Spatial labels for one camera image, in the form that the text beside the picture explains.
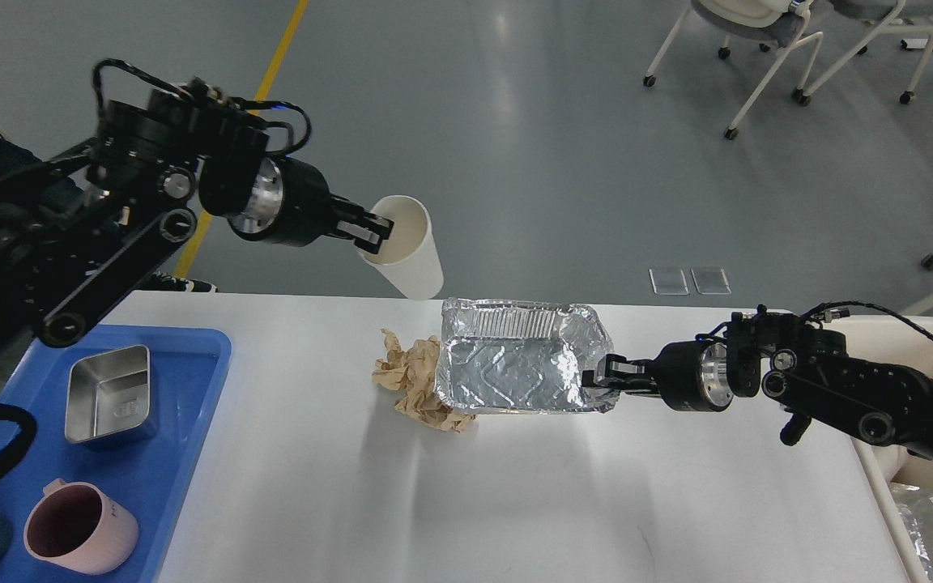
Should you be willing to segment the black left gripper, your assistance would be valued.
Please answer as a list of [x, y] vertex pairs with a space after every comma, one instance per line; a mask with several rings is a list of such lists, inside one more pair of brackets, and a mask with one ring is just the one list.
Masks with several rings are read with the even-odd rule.
[[300, 248], [329, 236], [351, 240], [365, 253], [379, 253], [395, 226], [384, 215], [332, 195], [321, 171], [290, 156], [262, 161], [244, 210], [226, 221], [248, 242]]

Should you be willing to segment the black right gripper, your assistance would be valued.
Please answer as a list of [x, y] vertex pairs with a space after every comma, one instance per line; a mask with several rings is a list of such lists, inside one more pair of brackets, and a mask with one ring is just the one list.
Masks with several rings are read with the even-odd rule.
[[582, 388], [659, 396], [678, 412], [722, 412], [735, 398], [725, 344], [714, 341], [667, 344], [653, 360], [604, 355], [595, 368], [582, 370]]

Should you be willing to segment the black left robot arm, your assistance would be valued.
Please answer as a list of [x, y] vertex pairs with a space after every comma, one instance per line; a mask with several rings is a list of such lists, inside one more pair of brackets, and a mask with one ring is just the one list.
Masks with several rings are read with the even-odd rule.
[[[196, 232], [190, 209], [225, 218], [243, 240], [304, 247], [318, 237], [381, 251], [395, 222], [330, 192], [297, 161], [299, 134], [263, 111], [282, 100], [231, 96], [201, 79], [170, 83], [119, 59], [92, 70], [96, 133], [0, 177], [0, 353], [30, 333], [74, 346]], [[33, 414], [0, 405], [16, 432], [0, 480], [37, 434]]]

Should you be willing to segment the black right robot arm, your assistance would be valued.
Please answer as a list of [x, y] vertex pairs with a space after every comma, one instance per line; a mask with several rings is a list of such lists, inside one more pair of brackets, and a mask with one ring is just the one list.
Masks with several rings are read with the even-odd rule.
[[[734, 398], [766, 395], [790, 420], [780, 440], [796, 445], [817, 421], [871, 446], [900, 445], [933, 461], [933, 379], [908, 366], [852, 357], [844, 333], [827, 328], [855, 301], [806, 313], [764, 305], [732, 313], [708, 333], [669, 343], [653, 359], [607, 354], [581, 374], [584, 389], [649, 396], [678, 412], [722, 412]], [[909, 317], [870, 304], [933, 343]]]

